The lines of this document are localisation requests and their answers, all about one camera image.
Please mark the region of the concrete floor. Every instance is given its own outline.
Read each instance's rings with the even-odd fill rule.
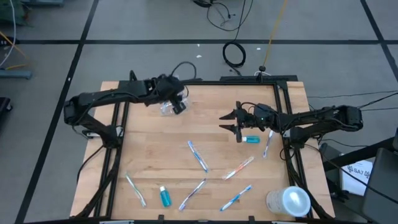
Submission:
[[[223,1],[239,22],[242,0]],[[30,27],[18,27],[21,40],[79,40],[93,0],[65,0],[63,7],[34,7]],[[368,0],[371,12],[386,40],[398,39],[398,20],[394,0]],[[268,39],[282,6],[282,1],[254,1],[253,9],[242,26],[238,39]],[[210,17],[219,21],[216,11]],[[12,33],[10,26],[0,30]],[[198,40],[233,39],[235,32],[213,27],[206,19],[206,9],[186,0],[100,0],[88,33],[88,40]],[[377,40],[359,0],[290,0],[277,31],[276,39],[288,40]],[[14,110],[0,134],[0,223],[14,223],[34,166],[44,143],[63,84],[77,45],[40,45],[33,41],[19,47],[30,57],[31,80],[0,80],[0,96],[10,97]],[[253,75],[265,56],[266,44],[244,44],[247,59],[239,70]],[[83,91],[98,91],[102,81],[125,80],[130,69],[139,78],[170,73],[181,61],[191,61],[198,77],[218,80],[234,75],[223,61],[223,44],[86,44],[83,47],[68,98]],[[398,58],[398,45],[388,45]],[[241,53],[227,50],[231,61]],[[6,65],[24,59],[15,51]],[[308,96],[328,96],[398,90],[397,78],[379,44],[274,44],[267,62],[267,72],[297,75],[305,83]],[[192,69],[182,67],[178,74],[190,78]],[[315,108],[328,105],[362,105],[381,95],[351,98],[315,99]],[[389,98],[370,108],[397,106]],[[328,134],[346,144],[373,144],[394,134],[397,111],[363,113],[364,128],[356,133],[337,131]],[[354,150],[330,142],[343,152]],[[76,173],[82,162],[86,141],[76,135],[61,119],[50,146],[25,222],[68,218],[76,188]],[[357,220],[336,209],[338,217]]]

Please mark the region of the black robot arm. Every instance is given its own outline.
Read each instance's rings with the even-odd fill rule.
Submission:
[[[146,106],[170,101],[175,114],[181,113],[186,106],[182,103],[184,90],[182,82],[173,76],[161,75],[149,80],[137,80],[134,73],[130,74],[130,81],[120,85],[117,89],[82,93],[66,101],[63,106],[64,122],[71,126],[84,126],[86,129],[99,134],[104,147],[114,148],[120,145],[120,138],[116,134],[115,126],[106,126],[88,114],[96,106],[113,103],[143,103]]]
[[[248,113],[242,105],[253,105],[254,113]],[[358,131],[363,127],[361,110],[353,106],[331,106],[320,110],[296,114],[278,114],[270,106],[250,102],[236,102],[236,109],[220,119],[236,119],[236,125],[220,125],[232,131],[236,141],[242,141],[242,128],[266,128],[284,134],[293,147],[304,147],[311,137],[321,136],[332,131]],[[306,128],[297,127],[312,124]]]

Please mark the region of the wooden table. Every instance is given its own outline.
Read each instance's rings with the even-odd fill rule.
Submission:
[[[101,90],[117,88],[118,82],[103,82]],[[235,107],[235,101],[264,103],[274,109],[275,97],[271,86],[205,86],[189,87],[190,108],[178,116],[161,116],[160,106],[145,107],[131,104],[124,137],[118,183],[113,205],[112,219],[156,220],[165,215],[166,220],[291,220],[291,217],[274,215],[266,207],[266,195],[270,190],[289,186],[286,164],[279,157],[282,140],[274,134],[267,159],[262,152],[269,129],[244,129],[243,136],[259,135],[260,144],[236,143],[235,136],[219,124]],[[293,113],[308,111],[308,102],[302,82],[288,82]],[[282,105],[283,93],[280,90]],[[104,124],[111,123],[113,105],[96,109],[95,118]],[[191,140],[210,171],[206,175],[188,148]],[[317,147],[315,140],[308,144]],[[101,145],[100,139],[88,141],[85,159]],[[310,147],[301,150],[308,188],[327,213],[334,216],[322,160],[319,152]],[[254,161],[229,180],[221,177],[235,169],[242,161],[254,156]],[[103,166],[104,150],[90,161],[80,174],[71,215],[75,215],[88,203],[98,189]],[[129,172],[133,182],[143,194],[147,208],[142,208],[139,199],[124,177]],[[207,177],[202,190],[187,203],[184,211],[178,207],[184,198]],[[229,209],[220,208],[238,192],[251,184],[246,192]],[[166,186],[172,206],[162,206],[159,187]],[[106,208],[108,193],[104,194],[102,214]]]

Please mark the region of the cable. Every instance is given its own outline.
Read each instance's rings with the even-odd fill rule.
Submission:
[[[237,30],[238,30],[238,31],[236,32],[236,35],[235,35],[234,40],[225,43],[225,44],[224,44],[224,47],[223,47],[223,58],[224,58],[225,63],[226,63],[228,66],[230,66],[230,67],[236,72],[236,74],[239,75],[239,76],[242,76],[242,74],[241,74],[241,72],[238,71],[236,68],[241,68],[241,67],[244,65],[244,63],[246,62],[246,51],[244,50],[244,48],[242,47],[242,45],[236,43],[235,41],[236,41],[236,39],[238,38],[239,30],[241,29],[242,18],[243,18],[243,12],[244,12],[244,7],[245,7],[245,5],[246,5],[246,0],[243,1],[242,13],[241,13],[241,17],[240,17],[240,19],[239,19],[239,26],[237,27]],[[250,10],[251,10],[252,5],[253,5],[253,0],[251,1],[250,8],[249,8],[248,13],[246,14],[246,17],[249,15],[249,12],[250,12]],[[229,45],[235,45],[235,46],[242,52],[243,58],[242,58],[242,61],[241,61],[241,62],[239,62],[239,63],[232,63],[232,62],[230,62],[230,61],[226,58],[225,50],[226,50],[226,48],[227,48]]]
[[[344,170],[343,168],[341,168],[340,166],[336,165],[336,164],[335,164],[334,162],[332,162],[330,159],[328,159],[327,157],[325,157],[325,155],[321,152],[321,150],[318,150],[317,148],[315,148],[315,147],[313,147],[313,146],[311,146],[311,145],[309,145],[309,144],[305,144],[305,145],[306,145],[306,146],[310,146],[311,148],[317,150],[317,151],[321,154],[322,158],[326,159],[326,161],[328,161],[332,166],[334,166],[334,167],[336,167],[337,169],[343,171],[344,173],[346,173],[347,175],[349,175],[350,177],[352,177],[354,180],[358,181],[359,183],[365,185],[369,190],[372,190],[374,193],[376,193],[376,194],[378,194],[378,195],[380,195],[380,196],[382,196],[382,197],[384,197],[384,198],[390,200],[391,202],[394,202],[394,203],[398,204],[398,201],[397,201],[397,200],[395,200],[395,199],[393,199],[393,198],[390,198],[389,196],[387,196],[387,195],[381,193],[380,191],[378,191],[378,190],[372,188],[371,186],[369,186],[368,184],[366,184],[366,183],[363,182],[362,180],[359,180],[359,179],[356,178],[355,176],[351,175],[349,172],[345,171],[345,170]]]
[[[209,11],[210,11],[211,6],[208,7],[208,9],[207,9],[207,15],[206,15],[206,16],[207,16],[207,20],[210,22],[211,25],[213,25],[213,26],[215,26],[216,28],[219,28],[219,29],[221,29],[221,30],[223,30],[223,31],[228,31],[228,32],[235,31],[235,30],[239,29],[239,28],[244,24],[244,22],[246,21],[246,19],[248,18],[248,15],[249,15],[249,13],[250,13],[250,11],[251,11],[252,5],[253,5],[253,0],[251,0],[248,13],[245,15],[245,17],[244,17],[243,20],[242,20],[243,10],[242,10],[241,18],[239,19],[239,25],[238,25],[237,27],[235,27],[234,29],[225,29],[225,28],[222,28],[222,27],[221,27],[222,25],[218,26],[218,25],[214,24],[214,22],[212,22],[212,21],[210,20],[210,18],[209,18]],[[228,18],[230,18],[230,17],[231,17],[231,14],[229,13],[228,8],[227,8],[225,5],[224,5],[224,7],[226,8],[226,10],[227,10],[227,12],[228,12]],[[224,18],[223,18],[223,20],[224,20],[224,22],[222,22],[221,24],[225,24],[226,22],[228,22],[228,21],[226,21]]]
[[[10,67],[7,67],[6,70],[14,69],[14,68],[21,68],[21,67],[26,67],[28,64],[20,64],[20,65],[13,65]]]
[[[318,144],[320,144],[320,143],[321,143],[321,141],[322,141],[322,138],[323,138],[324,136],[325,136],[324,134],[320,134],[320,135],[319,135],[319,137],[317,137],[317,138],[316,138],[316,140],[317,140]]]
[[[13,3],[12,3],[12,0],[10,0],[10,5],[11,5],[11,9],[12,9],[12,21],[13,21],[13,24],[14,24],[14,40],[12,41],[12,45],[11,45],[10,51],[8,52],[7,56],[6,56],[6,57],[4,58],[4,60],[0,63],[0,68],[1,68],[1,66],[4,64],[4,62],[6,62],[6,60],[8,59],[8,57],[10,56],[12,50],[14,49],[15,41],[16,41],[16,39],[17,39],[17,37],[16,37],[16,36],[17,36],[17,25],[16,25],[16,22],[15,22],[15,9],[14,9],[14,5],[13,5]]]
[[[250,107],[249,107],[249,109],[248,109],[248,113],[250,113],[250,109],[251,109],[251,108],[254,108],[254,106],[250,106]]]
[[[279,152],[279,158],[282,159],[283,161],[291,160],[291,159],[294,157],[294,155],[296,155],[296,151],[293,150],[292,155],[290,155],[289,158],[284,159],[284,158],[282,158],[282,152],[283,152],[283,150],[284,150],[284,149],[281,149],[280,152]]]
[[[358,94],[350,94],[350,95],[337,95],[337,96],[308,96],[307,98],[319,98],[319,99],[324,99],[324,98],[337,98],[337,97],[344,97],[344,96],[363,96],[363,95],[372,95],[372,94],[378,94],[378,93],[396,93],[398,90],[392,90],[392,91],[377,91],[377,92],[370,92],[370,93],[358,93]]]
[[[9,44],[14,45],[14,48],[15,48],[21,55],[23,55],[23,56],[25,57],[26,60],[29,60],[29,57],[26,56],[26,54],[25,54],[19,47],[17,47],[15,44],[13,44],[13,43],[11,42],[11,40],[8,39],[8,37],[7,37],[6,35],[4,35],[1,31],[0,31],[0,35],[1,35]]]
[[[376,111],[376,110],[396,110],[396,109],[398,109],[398,107],[397,107],[397,108],[378,108],[378,109],[368,109],[368,110],[361,110],[361,111],[363,112],[363,111]]]
[[[283,13],[285,11],[285,8],[286,8],[286,3],[287,3],[287,0],[284,0],[284,4],[282,6],[282,9],[280,9],[280,12],[279,12],[278,18],[276,19],[274,28],[272,29],[272,32],[271,32],[271,35],[270,35],[269,41],[268,41],[268,47],[267,47],[267,51],[266,51],[266,58],[264,59],[264,63],[262,64],[262,66],[266,66],[268,55],[269,55],[269,52],[271,51],[272,39],[274,38],[276,30],[278,29],[280,18],[282,17],[282,15],[283,15]]]
[[[92,153],[91,156],[89,156],[84,162],[83,164],[80,166],[79,171],[77,172],[77,178],[76,178],[76,183],[79,182],[79,176],[80,176],[80,172],[81,170],[84,168],[84,166],[87,164],[87,162],[92,159],[95,155],[97,155],[97,153],[100,152],[100,150],[104,148],[104,146],[102,145],[101,147],[99,147],[99,149],[97,149],[94,153]]]
[[[372,101],[372,102],[370,102],[370,103],[366,103],[365,105],[359,106],[358,108],[359,108],[359,109],[364,108],[365,106],[369,106],[369,105],[372,105],[372,104],[374,104],[374,103],[380,102],[380,101],[382,101],[382,100],[384,100],[384,99],[387,99],[388,97],[391,97],[391,96],[394,96],[394,95],[398,95],[398,93],[393,93],[393,94],[391,94],[391,95],[382,97],[382,98],[380,98],[380,99],[378,99],[378,100],[374,100],[374,101]]]
[[[99,98],[93,100],[93,101],[87,106],[87,109],[84,110],[84,112],[81,114],[80,118],[79,118],[76,122],[74,122],[74,123],[72,124],[72,126],[76,126],[76,125],[81,121],[81,119],[83,119],[83,117],[84,117],[84,116],[88,113],[88,111],[93,107],[93,105],[94,105],[95,102],[97,102],[98,100],[102,100],[103,98],[106,98],[106,97],[109,97],[109,96],[115,96],[115,95],[128,95],[128,96],[131,96],[131,97],[134,97],[134,98],[137,98],[137,99],[138,99],[137,96],[134,96],[133,94],[128,93],[128,92],[121,92],[121,93],[112,93],[112,92],[111,92],[111,93],[105,94],[105,95],[103,95],[103,96],[101,96],[101,97],[99,97]]]
[[[256,108],[259,108],[260,110],[268,112],[266,109],[262,108],[261,106],[255,104],[255,103],[252,103],[252,102],[243,102],[243,103],[241,103],[241,106],[246,105],[246,104],[252,105],[253,107],[256,107]],[[279,118],[279,114],[276,111],[274,111],[274,113]]]
[[[85,136],[83,133],[78,132],[78,131],[75,129],[74,125],[72,125],[72,130],[73,130],[76,134],[78,134],[78,135],[80,135],[80,136],[83,136],[83,138],[88,139],[88,137]]]
[[[186,85],[185,85],[185,88],[187,89],[187,95],[185,96],[187,98],[189,96],[189,89]]]
[[[220,5],[224,6],[224,8],[226,9],[226,12],[228,14],[228,19],[225,19],[223,14],[220,12],[220,10],[217,7],[215,7],[217,12],[218,12],[218,14],[221,16],[221,18],[223,18],[223,22],[220,24],[220,26],[224,26],[231,19],[231,14],[229,13],[229,9],[223,3],[219,3],[219,2],[213,3],[212,5],[210,5],[210,7],[215,5],[215,4],[220,4]]]
[[[350,145],[347,145],[347,144],[343,144],[343,143],[341,143],[341,142],[338,142],[338,141],[336,141],[336,140],[334,140],[334,139],[321,139],[320,142],[321,142],[321,141],[333,141],[333,142],[335,142],[335,143],[337,143],[337,144],[341,144],[342,146],[348,146],[348,147],[368,147],[368,146],[350,146]]]
[[[172,71],[172,73],[170,74],[171,76],[174,75],[174,72],[176,71],[176,69],[179,68],[179,66],[183,65],[183,64],[189,64],[192,65],[193,67],[193,78],[192,79],[196,79],[197,78],[197,67],[192,63],[192,62],[180,62]]]

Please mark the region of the black cable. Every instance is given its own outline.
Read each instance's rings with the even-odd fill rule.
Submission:
[[[243,22],[242,22],[243,12],[244,12],[244,7],[245,7],[245,5],[246,5],[246,0],[243,1],[242,13],[241,13],[241,17],[240,17],[240,19],[239,19],[239,25],[238,25],[238,27],[236,28],[238,31],[236,32],[236,35],[235,35],[234,40],[225,43],[225,44],[224,44],[224,47],[223,47],[223,58],[224,58],[225,63],[226,63],[228,66],[230,66],[230,67],[236,72],[236,74],[239,75],[239,76],[242,76],[242,74],[241,74],[241,72],[238,71],[236,68],[241,68],[241,67],[244,65],[244,63],[246,62],[246,51],[244,50],[244,48],[242,47],[242,45],[240,45],[240,44],[238,44],[238,43],[236,42],[236,39],[238,38],[238,34],[239,34],[239,31],[240,31],[240,29],[241,29],[241,26],[242,26],[243,22],[246,20],[246,18],[248,17],[248,15],[249,15],[249,13],[250,13],[250,10],[251,10],[252,5],[253,5],[253,0],[252,0],[251,3],[250,3],[250,8],[249,8],[248,13],[246,14],[246,17],[244,18],[244,20],[243,20]],[[225,50],[226,50],[226,48],[227,48],[229,45],[235,45],[235,46],[242,52],[242,57],[243,57],[243,58],[242,58],[242,61],[241,61],[241,62],[239,62],[239,63],[232,63],[232,62],[230,62],[230,61],[226,58]]]
[[[88,137],[85,136],[83,133],[78,132],[78,131],[75,129],[74,125],[72,125],[72,130],[73,130],[76,134],[78,134],[78,135],[80,135],[80,136],[83,136],[83,138],[88,139]]]
[[[211,6],[211,3],[208,3],[208,2],[206,2],[204,0],[193,0],[193,3],[197,4],[200,7],[207,7],[208,8],[208,7]]]
[[[311,206],[314,209],[314,211],[318,214],[319,218],[320,219],[334,219],[332,216],[327,214],[327,212],[323,209],[323,207],[317,202],[316,198],[312,195],[311,191],[309,191],[309,189],[306,188],[304,183],[300,180],[300,176],[294,169],[292,163],[289,163],[287,165],[287,172],[290,174],[290,176],[296,182],[297,186],[300,187],[301,189],[303,189],[304,191],[306,191],[306,193],[310,197]]]
[[[333,141],[333,142],[335,142],[335,143],[337,143],[337,144],[341,144],[342,146],[348,146],[348,147],[368,147],[368,146],[350,146],[350,145],[348,145],[348,144],[343,144],[343,143],[341,143],[341,142],[338,142],[338,141],[336,141],[336,140],[334,140],[334,139],[321,139],[320,142],[321,142],[321,141]]]
[[[368,109],[368,110],[361,110],[361,111],[363,112],[363,111],[396,110],[396,109],[398,109],[398,107],[396,107],[396,108],[378,108],[378,109]]]
[[[249,107],[248,113],[250,113],[250,109],[251,109],[251,108],[254,108],[254,106],[250,106],[250,107]]]
[[[102,145],[101,147],[99,147],[99,149],[97,149],[94,153],[92,153],[92,155],[89,156],[89,157],[84,161],[84,163],[80,166],[79,171],[77,172],[76,183],[79,182],[79,176],[80,176],[81,170],[84,168],[84,166],[87,164],[87,162],[88,162],[90,159],[92,159],[95,155],[97,155],[97,153],[100,152],[100,150],[101,150],[102,148],[104,148],[104,145]]]
[[[252,102],[243,102],[243,103],[241,103],[241,106],[246,105],[246,104],[252,105],[253,107],[256,107],[256,108],[259,108],[260,110],[263,110],[263,111],[268,112],[268,110],[262,108],[261,106],[255,104],[255,103],[252,103]]]
[[[83,119],[83,117],[89,112],[89,110],[92,109],[92,107],[93,107],[93,105],[94,105],[95,102],[97,102],[98,100],[102,100],[103,98],[106,98],[106,97],[109,97],[109,96],[114,96],[114,95],[129,95],[129,96],[131,96],[131,97],[134,97],[134,98],[137,98],[137,99],[138,99],[137,96],[134,96],[133,94],[128,93],[128,92],[120,92],[120,93],[112,93],[112,92],[111,92],[111,93],[105,94],[105,95],[103,95],[103,96],[101,96],[101,97],[99,97],[99,98],[93,100],[93,101],[88,105],[87,109],[84,110],[84,112],[81,114],[80,118],[79,118],[76,122],[74,122],[74,123],[72,124],[72,126],[76,126],[76,124],[78,124],[78,123],[81,121],[81,119]]]
[[[384,100],[384,99],[387,99],[388,97],[392,97],[392,96],[394,96],[394,95],[398,95],[398,93],[393,93],[393,94],[391,94],[391,95],[382,97],[382,98],[380,98],[380,99],[378,99],[378,100],[371,101],[371,102],[369,102],[369,103],[366,103],[365,105],[359,106],[358,108],[359,108],[359,109],[364,108],[365,106],[369,106],[369,105],[372,105],[372,104],[374,104],[374,103],[380,102],[380,101],[382,101],[382,100]]]
[[[179,68],[179,66],[183,65],[183,64],[189,64],[192,65],[193,67],[193,78],[192,79],[196,79],[197,78],[197,67],[192,63],[192,62],[180,62],[172,71],[172,73],[170,74],[171,76],[174,75],[174,72],[176,71],[176,69]]]
[[[363,182],[362,180],[359,180],[359,179],[356,178],[355,176],[351,175],[349,172],[345,171],[345,170],[344,170],[343,168],[341,168],[340,166],[336,165],[336,164],[335,164],[334,162],[332,162],[330,159],[328,159],[327,157],[325,157],[325,155],[321,152],[321,150],[318,150],[317,148],[315,148],[315,147],[313,147],[313,146],[311,146],[311,145],[309,145],[309,144],[305,144],[305,145],[306,145],[306,146],[310,146],[311,148],[317,150],[317,151],[321,154],[322,158],[326,159],[326,161],[328,161],[332,166],[334,166],[334,167],[336,167],[337,169],[343,171],[344,173],[346,173],[347,175],[349,175],[350,177],[352,177],[354,180],[358,181],[359,183],[365,185],[369,190],[372,190],[374,193],[376,193],[376,194],[378,194],[378,195],[380,195],[380,196],[382,196],[382,197],[384,197],[384,198],[390,200],[391,202],[394,202],[394,203],[398,204],[398,201],[397,201],[397,200],[395,200],[395,199],[393,199],[393,198],[390,198],[389,196],[387,196],[387,195],[381,193],[380,191],[378,191],[378,190],[372,188],[371,186],[369,186],[368,184],[366,184],[366,183]]]
[[[319,135],[319,137],[317,137],[317,138],[316,138],[316,140],[317,140],[318,144],[320,144],[320,143],[321,143],[321,141],[322,141],[322,138],[323,138],[324,136],[325,136],[324,134],[321,134],[321,135]]]
[[[344,96],[363,96],[363,95],[371,95],[371,94],[378,94],[378,93],[395,93],[398,92],[398,90],[392,90],[392,91],[377,91],[377,92],[370,92],[370,93],[358,93],[358,94],[350,94],[350,95],[337,95],[337,96],[308,96],[307,98],[337,98],[337,97],[344,97]]]
[[[280,152],[279,152],[279,158],[282,159],[283,161],[289,161],[289,160],[293,159],[294,155],[296,155],[296,151],[293,150],[293,153],[290,155],[290,157],[287,158],[287,159],[284,159],[284,158],[282,158],[282,152],[283,151],[284,151],[284,149],[281,149]]]
[[[187,98],[189,96],[189,89],[186,85],[185,85],[185,88],[187,89],[187,95],[185,96]]]
[[[225,19],[224,16],[223,16],[223,14],[220,12],[220,10],[218,10],[218,8],[215,7],[216,10],[217,10],[217,12],[218,12],[218,14],[221,16],[221,18],[223,18],[223,22],[220,24],[220,26],[222,27],[222,26],[224,26],[224,25],[231,19],[231,14],[229,13],[228,7],[226,7],[223,3],[215,2],[215,3],[213,3],[212,5],[210,5],[210,7],[213,6],[213,5],[215,5],[215,4],[222,5],[222,6],[226,9],[226,12],[227,12],[227,14],[228,14],[228,19]]]
[[[216,28],[219,28],[219,29],[221,29],[221,30],[223,30],[223,31],[228,31],[228,32],[235,31],[235,30],[239,29],[239,28],[244,24],[244,22],[246,21],[246,19],[248,18],[248,15],[249,15],[249,13],[250,13],[250,11],[251,11],[252,5],[253,5],[253,0],[251,0],[248,13],[245,15],[245,17],[244,17],[243,20],[242,20],[243,10],[242,10],[241,18],[240,18],[240,20],[239,20],[239,25],[238,25],[237,27],[235,27],[234,29],[225,29],[225,28],[222,28],[221,26],[218,26],[218,25],[214,24],[214,22],[212,22],[212,21],[210,20],[210,18],[209,18],[209,11],[210,11],[211,6],[208,7],[208,9],[207,9],[207,15],[206,15],[206,16],[207,16],[207,20],[210,22],[211,25],[213,25],[213,26],[215,26]],[[228,18],[230,18],[230,15],[231,15],[231,14],[229,13],[228,8],[227,8],[225,5],[224,5],[224,7],[227,9],[227,12],[228,12],[228,15],[229,15]]]

